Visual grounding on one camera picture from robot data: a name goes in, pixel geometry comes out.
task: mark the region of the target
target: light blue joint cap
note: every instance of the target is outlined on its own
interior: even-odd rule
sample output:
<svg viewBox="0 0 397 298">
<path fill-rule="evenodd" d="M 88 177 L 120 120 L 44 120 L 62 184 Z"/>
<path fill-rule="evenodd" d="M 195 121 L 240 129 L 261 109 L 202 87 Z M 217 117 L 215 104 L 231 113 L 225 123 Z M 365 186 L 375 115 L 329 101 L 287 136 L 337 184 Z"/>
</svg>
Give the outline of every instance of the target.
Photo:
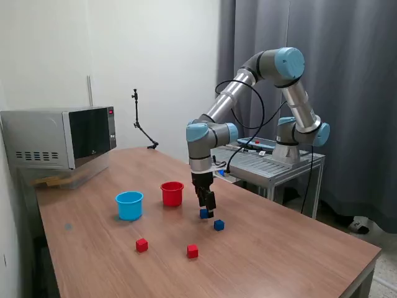
<svg viewBox="0 0 397 298">
<path fill-rule="evenodd" d="M 294 121 L 296 121 L 295 117 L 282 117 L 282 118 L 279 118 L 278 125 L 282 125 L 282 124 L 290 123 L 290 122 L 294 122 Z"/>
<path fill-rule="evenodd" d="M 318 129 L 317 136 L 316 136 L 315 140 L 313 141 L 313 146 L 316 146 L 316 147 L 323 146 L 328 140 L 330 131 L 331 131 L 331 128 L 328 123 L 321 124 L 320 128 Z"/>
<path fill-rule="evenodd" d="M 305 70 L 305 58 L 297 48 L 281 48 L 274 55 L 274 65 L 283 79 L 297 79 Z"/>
<path fill-rule="evenodd" d="M 238 129 L 233 123 L 226 123 L 229 128 L 229 143 L 235 142 L 238 139 Z"/>
<path fill-rule="evenodd" d="M 186 140 L 194 142 L 205 137 L 208 133 L 208 125 L 205 123 L 189 124 L 186 127 Z"/>
</svg>

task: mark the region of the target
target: blue cup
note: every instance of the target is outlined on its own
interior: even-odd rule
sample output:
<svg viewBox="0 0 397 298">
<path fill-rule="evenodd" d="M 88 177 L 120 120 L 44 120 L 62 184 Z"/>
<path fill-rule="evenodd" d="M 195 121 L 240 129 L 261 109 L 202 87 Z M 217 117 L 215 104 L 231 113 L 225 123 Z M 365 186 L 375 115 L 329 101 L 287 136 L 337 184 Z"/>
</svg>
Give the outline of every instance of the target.
<svg viewBox="0 0 397 298">
<path fill-rule="evenodd" d="M 142 216 L 143 194 L 138 191 L 126 191 L 116 196 L 118 216 L 122 220 L 137 220 Z"/>
</svg>

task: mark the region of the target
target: black cable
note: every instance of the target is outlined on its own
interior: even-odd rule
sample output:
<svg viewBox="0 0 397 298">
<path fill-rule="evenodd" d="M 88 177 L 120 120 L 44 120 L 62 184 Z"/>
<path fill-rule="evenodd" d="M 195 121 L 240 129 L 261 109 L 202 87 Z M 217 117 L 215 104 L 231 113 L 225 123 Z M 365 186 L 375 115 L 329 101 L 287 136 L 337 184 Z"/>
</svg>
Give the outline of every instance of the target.
<svg viewBox="0 0 397 298">
<path fill-rule="evenodd" d="M 310 185 L 310 179 L 311 179 L 311 172 L 313 170 L 313 146 L 311 146 L 311 163 L 310 163 L 310 172 L 309 172 L 309 179 L 308 179 L 308 185 L 306 185 L 306 191 L 305 191 L 305 197 L 303 198 L 303 203 L 302 203 L 302 208 L 300 209 L 300 213 L 303 213 L 303 208 L 305 206 L 306 198 L 308 196 L 308 191 L 309 191 L 309 185 Z"/>
<path fill-rule="evenodd" d="M 224 83 L 230 83 L 230 82 L 238 82 L 241 83 L 245 86 L 247 86 L 248 88 L 250 88 L 252 91 L 255 92 L 255 94 L 258 96 L 259 100 L 261 101 L 261 105 L 262 105 L 262 120 L 261 120 L 261 124 L 258 128 L 258 130 L 254 133 L 254 135 L 247 141 L 247 143 L 245 145 L 248 145 L 255 137 L 256 135 L 261 131 L 261 128 L 264 126 L 264 122 L 265 122 L 265 104 L 263 103 L 263 99 L 261 97 L 261 95 L 258 93 L 258 91 L 256 91 L 251 85 L 248 85 L 247 83 L 238 81 L 237 79 L 228 79 L 226 81 L 220 82 L 219 84 L 217 84 L 217 86 L 215 87 L 215 92 L 218 93 L 217 89 L 220 85 L 224 84 Z M 230 173 L 230 162 L 233 159 L 233 157 L 241 150 L 243 149 L 242 147 L 238 148 L 229 158 L 228 161 L 228 166 L 226 167 L 226 173 Z"/>
<path fill-rule="evenodd" d="M 273 114 L 273 116 L 269 119 L 269 120 L 272 120 L 273 118 L 274 118 L 274 116 L 276 116 L 277 115 L 277 113 L 279 112 L 279 110 L 282 108 L 282 106 L 284 105 L 284 104 L 286 104 L 287 102 L 286 101 L 283 101 L 283 103 L 281 103 L 281 105 L 279 106 L 279 108 L 275 111 L 275 113 Z M 231 110 L 231 113 L 233 114 L 233 117 L 236 119 L 236 121 L 237 121 L 237 123 L 239 124 L 239 125 L 241 125 L 242 127 L 244 127 L 245 129 L 258 129 L 259 128 L 259 126 L 255 126 L 255 127 L 248 127 L 248 126 L 245 126 L 244 124 L 242 124 L 238 119 L 237 119 L 237 117 L 236 117 L 236 114 L 234 113 L 234 110 L 232 109 Z"/>
<path fill-rule="evenodd" d="M 221 161 L 220 163 L 217 163 L 215 155 L 212 156 L 212 161 L 213 161 L 215 166 L 218 166 L 218 168 L 222 168 L 222 167 L 226 166 L 226 162 L 225 161 Z"/>
</svg>

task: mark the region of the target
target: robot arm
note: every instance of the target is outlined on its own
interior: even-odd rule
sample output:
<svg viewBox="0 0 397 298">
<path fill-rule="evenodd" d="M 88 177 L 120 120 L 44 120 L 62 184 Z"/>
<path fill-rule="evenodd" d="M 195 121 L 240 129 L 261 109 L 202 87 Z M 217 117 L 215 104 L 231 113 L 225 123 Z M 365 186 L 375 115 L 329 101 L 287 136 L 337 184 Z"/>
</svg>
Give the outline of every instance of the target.
<svg viewBox="0 0 397 298">
<path fill-rule="evenodd" d="M 192 121 L 186 128 L 189 164 L 200 207 L 206 206 L 208 216 L 213 217 L 215 196 L 210 191 L 213 182 L 211 149 L 234 142 L 238 130 L 234 124 L 217 124 L 232 109 L 250 86 L 262 79 L 271 79 L 281 89 L 294 117 L 279 120 L 276 159 L 288 161 L 289 149 L 299 143 L 323 145 L 328 139 L 329 125 L 321 122 L 308 101 L 308 95 L 300 82 L 305 69 L 305 59 L 296 48 L 280 48 L 260 52 L 240 67 L 234 80 L 216 98 L 208 112 Z"/>
</svg>

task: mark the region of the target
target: gray curtain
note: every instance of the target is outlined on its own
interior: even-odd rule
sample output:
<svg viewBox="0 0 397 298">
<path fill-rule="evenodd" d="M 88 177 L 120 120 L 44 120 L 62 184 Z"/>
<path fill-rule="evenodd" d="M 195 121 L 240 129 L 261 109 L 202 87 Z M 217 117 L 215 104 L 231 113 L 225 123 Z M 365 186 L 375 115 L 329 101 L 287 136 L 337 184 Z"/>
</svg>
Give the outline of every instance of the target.
<svg viewBox="0 0 397 298">
<path fill-rule="evenodd" d="M 361 215 L 397 233 L 397 1 L 224 0 L 218 79 L 231 79 L 253 54 L 297 47 L 303 84 L 316 114 L 331 125 L 321 199 L 338 214 Z M 267 119 L 281 94 L 256 86 Z M 257 125 L 261 106 L 247 94 L 236 108 Z M 281 115 L 290 115 L 283 107 Z M 259 136 L 275 138 L 277 121 Z M 253 132 L 240 129 L 247 137 Z"/>
</svg>

